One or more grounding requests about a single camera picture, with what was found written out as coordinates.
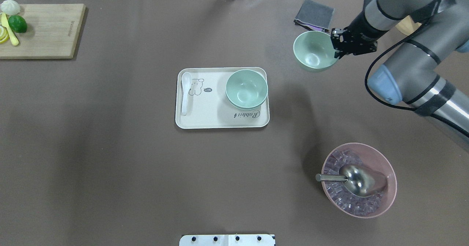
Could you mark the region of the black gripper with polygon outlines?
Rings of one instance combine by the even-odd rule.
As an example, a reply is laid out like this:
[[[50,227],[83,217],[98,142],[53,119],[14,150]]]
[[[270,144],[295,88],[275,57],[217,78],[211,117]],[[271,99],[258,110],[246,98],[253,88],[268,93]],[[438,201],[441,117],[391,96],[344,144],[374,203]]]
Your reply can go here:
[[[362,55],[377,50],[378,31],[371,26],[362,11],[342,33],[341,48],[335,49],[334,58],[340,60],[345,55]]]

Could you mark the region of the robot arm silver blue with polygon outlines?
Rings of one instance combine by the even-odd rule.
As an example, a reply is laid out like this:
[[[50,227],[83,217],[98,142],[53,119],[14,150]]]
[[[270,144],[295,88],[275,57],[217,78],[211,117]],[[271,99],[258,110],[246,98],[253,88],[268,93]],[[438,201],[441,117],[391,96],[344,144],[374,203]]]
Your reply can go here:
[[[375,52],[377,41],[406,17],[421,23],[386,53],[392,55],[365,88],[381,104],[436,120],[455,142],[468,147],[468,96],[435,72],[452,52],[468,52],[469,0],[364,0],[344,29],[332,29],[335,58]]]

